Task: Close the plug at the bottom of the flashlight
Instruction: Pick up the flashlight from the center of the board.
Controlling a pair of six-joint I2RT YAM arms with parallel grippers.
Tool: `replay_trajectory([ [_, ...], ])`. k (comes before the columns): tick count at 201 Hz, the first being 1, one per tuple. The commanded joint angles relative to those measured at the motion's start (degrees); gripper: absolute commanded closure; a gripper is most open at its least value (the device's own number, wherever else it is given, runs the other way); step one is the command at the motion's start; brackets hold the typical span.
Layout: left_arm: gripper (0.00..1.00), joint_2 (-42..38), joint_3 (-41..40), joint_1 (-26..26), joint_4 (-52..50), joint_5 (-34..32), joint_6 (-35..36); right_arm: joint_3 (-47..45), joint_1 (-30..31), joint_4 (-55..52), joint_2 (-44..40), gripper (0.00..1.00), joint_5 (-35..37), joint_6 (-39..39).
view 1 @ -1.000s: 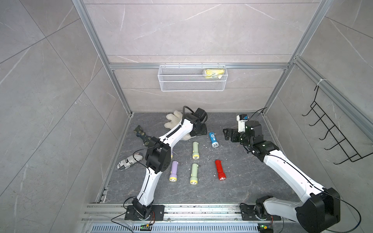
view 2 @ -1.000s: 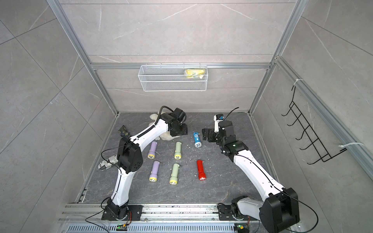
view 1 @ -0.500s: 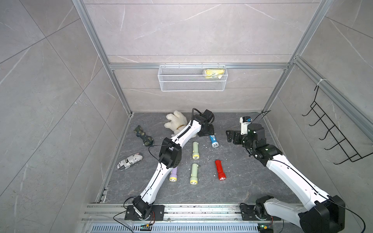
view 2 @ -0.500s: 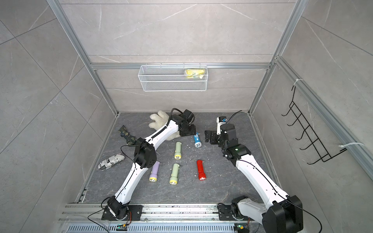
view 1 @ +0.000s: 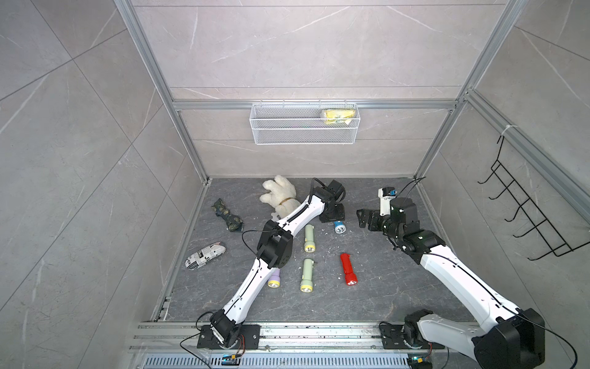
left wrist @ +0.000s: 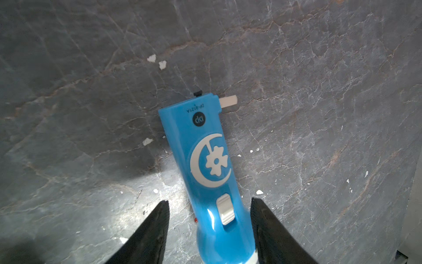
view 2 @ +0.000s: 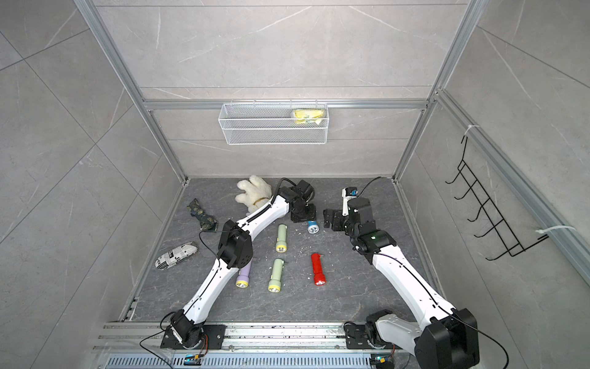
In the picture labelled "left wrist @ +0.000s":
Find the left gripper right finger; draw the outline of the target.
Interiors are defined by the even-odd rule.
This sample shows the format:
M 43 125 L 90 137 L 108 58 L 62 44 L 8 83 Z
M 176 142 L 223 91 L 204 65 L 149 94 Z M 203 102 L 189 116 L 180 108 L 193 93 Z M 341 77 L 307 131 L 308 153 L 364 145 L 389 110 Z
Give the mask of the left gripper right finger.
M 252 198 L 251 221 L 261 264 L 317 264 L 263 200 Z

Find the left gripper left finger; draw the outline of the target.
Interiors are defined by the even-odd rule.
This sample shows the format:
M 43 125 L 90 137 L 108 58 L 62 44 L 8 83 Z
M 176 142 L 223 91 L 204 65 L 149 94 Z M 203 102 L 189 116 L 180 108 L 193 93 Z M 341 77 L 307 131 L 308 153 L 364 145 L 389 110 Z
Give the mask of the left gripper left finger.
M 169 202 L 161 201 L 106 264 L 161 264 L 169 228 Z

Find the blue flashlight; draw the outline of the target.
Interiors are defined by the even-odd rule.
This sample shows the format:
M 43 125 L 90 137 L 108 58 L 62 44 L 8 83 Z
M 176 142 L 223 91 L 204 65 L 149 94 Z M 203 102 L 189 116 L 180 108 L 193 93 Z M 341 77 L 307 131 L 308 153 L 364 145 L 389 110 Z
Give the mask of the blue flashlight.
M 159 110 L 169 146 L 198 220 L 197 246 L 206 264 L 255 264 L 258 254 L 219 115 L 236 96 L 197 93 Z

